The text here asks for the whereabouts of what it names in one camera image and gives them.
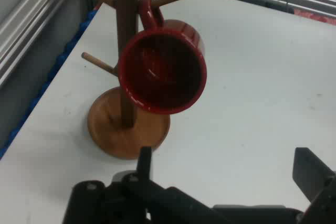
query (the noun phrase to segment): blue edge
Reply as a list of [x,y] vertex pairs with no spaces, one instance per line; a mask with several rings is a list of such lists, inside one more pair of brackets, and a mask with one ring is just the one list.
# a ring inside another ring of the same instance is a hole
[[36,104],[38,103],[38,101],[40,100],[40,98],[42,97],[42,95],[44,94],[44,92],[49,87],[50,83],[54,79],[54,77],[57,74],[58,70],[61,68],[61,66],[63,65],[63,63],[66,61],[66,59],[68,58],[69,54],[71,53],[71,51],[73,50],[73,48],[75,47],[75,45],[77,44],[77,42],[79,41],[80,37],[83,35],[83,33],[86,30],[86,28],[89,26],[90,22],[92,21],[92,19],[95,16],[96,13],[97,13],[96,10],[93,10],[93,11],[89,12],[89,14],[87,16],[87,20],[79,25],[78,32],[75,34],[75,36],[73,37],[73,39],[66,44],[63,53],[61,55],[57,56],[56,62],[54,64],[54,66],[52,67],[52,69],[50,70],[49,74],[48,74],[47,81],[42,85],[41,89],[38,92],[37,97],[34,98],[32,100],[32,102],[30,103],[30,105],[29,105],[29,107],[28,107],[25,115],[23,116],[23,118],[19,122],[18,126],[14,130],[11,131],[11,133],[8,136],[7,142],[0,149],[0,160],[5,155],[7,149],[9,148],[10,144],[12,143],[12,141],[14,140],[14,138],[16,137],[17,133],[20,131],[21,127],[26,122],[27,118],[29,117],[29,115],[31,114],[31,112],[33,111],[33,109],[35,108]]
[[47,81],[42,85],[41,89],[39,90],[39,92],[37,94],[37,97],[35,97],[32,100],[32,102],[30,103],[30,105],[29,105],[29,107],[28,107],[25,115],[23,116],[23,118],[19,122],[18,126],[14,130],[12,130],[10,132],[10,134],[8,136],[8,139],[7,139],[7,142],[0,149],[0,160],[5,155],[7,149],[9,148],[10,144],[12,143],[12,141],[14,140],[14,138],[16,137],[17,133],[20,131],[21,127],[26,122],[27,118],[29,117],[29,115],[31,114],[31,112],[33,111],[33,109],[35,108],[35,106],[38,103],[38,101],[41,99],[41,97],[44,94],[44,92],[49,87],[50,83],[52,82],[52,80],[56,76],[58,70],[61,68],[61,66],[63,65],[63,63],[66,61],[66,59],[68,58],[69,54],[71,53],[71,51],[73,50],[73,48],[75,47],[75,45],[77,44],[77,42],[79,41],[80,37],[83,35],[83,33],[86,30],[86,28],[89,26],[90,22],[92,21],[92,19],[95,16],[96,13],[97,13],[96,10],[93,10],[93,11],[91,11],[91,12],[88,13],[86,21],[83,22],[83,23],[81,23],[79,25],[78,32],[75,34],[75,36],[72,38],[72,40],[65,45],[63,53],[60,54],[59,56],[57,56],[55,64],[51,68],[51,70],[50,70],[50,72],[48,74]]

